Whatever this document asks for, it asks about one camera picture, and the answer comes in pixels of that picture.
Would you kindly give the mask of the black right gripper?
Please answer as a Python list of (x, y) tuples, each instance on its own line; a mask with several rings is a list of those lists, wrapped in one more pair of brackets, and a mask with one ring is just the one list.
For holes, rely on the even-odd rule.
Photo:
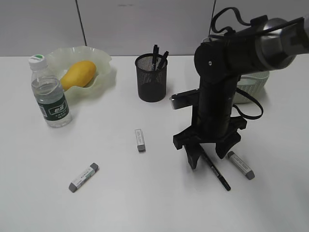
[(191, 125), (173, 136), (177, 150), (184, 146), (192, 170), (196, 169), (202, 154), (200, 144), (215, 144), (217, 156), (223, 159), (240, 142), (238, 130), (245, 129), (247, 121), (244, 116), (231, 116), (239, 80), (239, 74), (229, 75), (215, 84), (208, 82), (205, 77), (200, 78), (198, 105), (191, 106)]

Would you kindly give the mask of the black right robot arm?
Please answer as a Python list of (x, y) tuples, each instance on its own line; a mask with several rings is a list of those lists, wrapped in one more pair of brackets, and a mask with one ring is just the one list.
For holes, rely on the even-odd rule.
[(220, 158), (237, 144), (238, 130), (246, 128), (251, 116), (231, 116), (236, 93), (246, 96), (237, 87), (245, 74), (281, 70), (297, 55), (309, 51), (309, 18), (292, 21), (281, 18), (253, 19), (239, 32), (227, 29), (224, 36), (210, 35), (194, 54), (199, 87), (171, 96), (174, 109), (192, 107), (191, 125), (173, 136), (176, 149), (184, 148), (192, 169), (205, 153), (202, 144), (213, 143)]

